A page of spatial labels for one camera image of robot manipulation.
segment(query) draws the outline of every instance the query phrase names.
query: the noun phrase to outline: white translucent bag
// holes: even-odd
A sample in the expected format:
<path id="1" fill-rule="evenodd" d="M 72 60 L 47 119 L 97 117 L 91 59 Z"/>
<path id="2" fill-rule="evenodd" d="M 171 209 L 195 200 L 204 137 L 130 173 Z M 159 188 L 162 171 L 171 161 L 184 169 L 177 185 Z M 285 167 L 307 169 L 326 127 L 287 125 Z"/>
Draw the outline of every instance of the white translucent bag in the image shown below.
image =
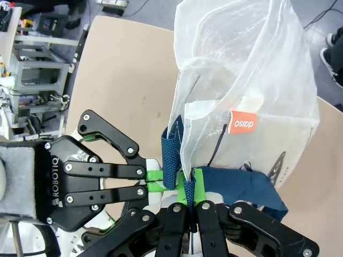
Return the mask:
<path id="1" fill-rule="evenodd" d="M 248 163 L 279 188 L 319 123 L 308 41 L 290 0 L 184 0 L 174 27 L 180 74 L 169 128 L 182 115 L 186 178 L 208 165 L 222 135 L 212 167 Z"/>

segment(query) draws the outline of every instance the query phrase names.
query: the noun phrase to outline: gray foam pad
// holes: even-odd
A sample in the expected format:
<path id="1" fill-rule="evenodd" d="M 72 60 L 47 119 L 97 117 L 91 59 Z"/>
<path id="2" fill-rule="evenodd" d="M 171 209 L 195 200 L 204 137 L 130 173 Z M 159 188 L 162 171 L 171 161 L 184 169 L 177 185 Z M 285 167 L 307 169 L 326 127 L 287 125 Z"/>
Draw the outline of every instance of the gray foam pad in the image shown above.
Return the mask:
<path id="1" fill-rule="evenodd" d="M 0 200 L 0 216 L 2 213 L 36 218 L 34 155 L 33 148 L 0 146 L 0 159 L 6 172 L 6 190 Z"/>

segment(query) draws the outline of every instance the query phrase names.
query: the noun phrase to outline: navy blue fabric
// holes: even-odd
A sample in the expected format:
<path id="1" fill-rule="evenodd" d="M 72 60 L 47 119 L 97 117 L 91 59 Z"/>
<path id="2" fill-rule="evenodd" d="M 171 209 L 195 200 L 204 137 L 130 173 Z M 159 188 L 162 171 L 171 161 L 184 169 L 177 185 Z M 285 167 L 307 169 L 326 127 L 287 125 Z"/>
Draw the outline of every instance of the navy blue fabric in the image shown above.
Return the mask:
<path id="1" fill-rule="evenodd" d="M 199 168 L 203 170 L 205 191 L 221 194 L 226 205 L 233 205 L 237 200 L 243 200 L 265 206 L 263 212 L 278 221 L 287 214 L 286 205 L 264 173 Z"/>
<path id="2" fill-rule="evenodd" d="M 166 136 L 167 129 L 162 134 L 163 184 L 167 189 L 173 190 L 176 187 L 176 174 L 181 168 L 180 148 L 183 137 L 181 116 L 171 128 L 168 139 Z M 287 207 L 264 173 L 213 167 L 199 168 L 203 170 L 205 191 L 221 194 L 224 204 L 232 205 L 238 200 L 244 200 L 254 205 L 265 206 L 263 212 L 278 221 L 287 214 Z M 195 180 L 184 183 L 190 211 L 193 211 L 193 186 Z"/>
<path id="3" fill-rule="evenodd" d="M 195 193 L 195 183 L 196 179 L 193 175 L 191 175 L 191 180 L 183 181 L 184 191 L 186 193 L 186 200 L 187 200 L 187 206 L 190 214 L 190 229 L 191 232 L 195 233 L 197 232 L 197 224 L 194 219 L 194 193 Z"/>
<path id="4" fill-rule="evenodd" d="M 178 116 L 167 138 L 167 128 L 162 134 L 163 184 L 169 190 L 176 187 L 176 174 L 181 168 L 180 148 L 183 137 L 183 123 Z"/>

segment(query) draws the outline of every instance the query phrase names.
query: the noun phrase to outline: bolt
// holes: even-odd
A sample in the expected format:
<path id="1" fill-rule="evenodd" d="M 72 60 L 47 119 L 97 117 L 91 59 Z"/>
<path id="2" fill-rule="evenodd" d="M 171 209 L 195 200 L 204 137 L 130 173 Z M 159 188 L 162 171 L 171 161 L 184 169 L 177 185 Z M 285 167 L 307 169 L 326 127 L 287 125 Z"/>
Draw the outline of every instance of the bolt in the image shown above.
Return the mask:
<path id="1" fill-rule="evenodd" d="M 150 217 L 149 215 L 144 215 L 142 218 L 141 218 L 142 221 L 148 221 L 150 220 Z"/>
<path id="2" fill-rule="evenodd" d="M 234 209 L 234 213 L 235 213 L 235 214 L 241 214 L 241 213 L 242 213 L 242 208 L 241 208 L 241 207 L 236 207 L 236 208 Z"/>
<path id="3" fill-rule="evenodd" d="M 84 120 L 87 121 L 87 120 L 89 120 L 89 119 L 90 119 L 90 116 L 89 116 L 88 114 L 85 114 L 85 115 L 84 115 Z"/>
<path id="4" fill-rule="evenodd" d="M 73 166 L 70 164 L 70 163 L 68 163 L 66 166 L 65 166 L 65 170 L 66 171 L 71 171 L 73 169 Z"/>
<path id="5" fill-rule="evenodd" d="M 208 210 L 209 208 L 210 208 L 210 204 L 209 203 L 204 203 L 203 205 L 202 205 L 202 208 L 204 209 L 204 210 Z"/>
<path id="6" fill-rule="evenodd" d="M 67 201 L 68 203 L 72 203 L 72 202 L 74 201 L 74 198 L 73 198 L 72 196 L 68 196 L 68 197 L 66 198 L 66 201 Z"/>
<path id="7" fill-rule="evenodd" d="M 173 208 L 173 211 L 175 213 L 178 213 L 180 210 L 181 210 L 181 206 L 180 205 L 175 205 L 174 208 Z"/>
<path id="8" fill-rule="evenodd" d="M 305 257 L 311 257 L 312 256 L 312 251 L 310 249 L 305 249 L 302 252 L 302 255 L 304 255 Z"/>
<path id="9" fill-rule="evenodd" d="M 143 190 L 143 189 L 139 189 L 139 190 L 137 191 L 137 194 L 138 194 L 138 195 L 143 195 L 143 194 L 144 194 L 144 190 Z"/>
<path id="10" fill-rule="evenodd" d="M 44 148 L 45 148 L 46 150 L 49 150 L 49 149 L 51 148 L 51 144 L 50 144 L 50 143 L 46 143 L 46 144 L 44 145 Z"/>
<path id="11" fill-rule="evenodd" d="M 93 211 L 99 210 L 99 206 L 97 206 L 97 205 L 92 205 L 92 210 L 93 210 Z"/>
<path id="12" fill-rule="evenodd" d="M 49 225 L 51 225 L 52 223 L 53 223 L 53 219 L 52 218 L 47 218 L 47 223 L 49 224 Z"/>
<path id="13" fill-rule="evenodd" d="M 98 160 L 96 159 L 96 157 L 91 157 L 90 162 L 98 162 Z"/>

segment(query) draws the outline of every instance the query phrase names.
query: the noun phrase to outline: daiso logo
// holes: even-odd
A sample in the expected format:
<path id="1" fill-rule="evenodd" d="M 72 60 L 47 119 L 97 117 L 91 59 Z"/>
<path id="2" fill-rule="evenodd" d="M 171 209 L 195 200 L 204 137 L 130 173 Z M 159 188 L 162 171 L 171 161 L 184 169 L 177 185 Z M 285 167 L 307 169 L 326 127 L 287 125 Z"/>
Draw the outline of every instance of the daiso logo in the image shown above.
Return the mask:
<path id="1" fill-rule="evenodd" d="M 230 111 L 231 120 L 228 132 L 230 134 L 250 133 L 255 130 L 256 114 L 240 111 Z"/>

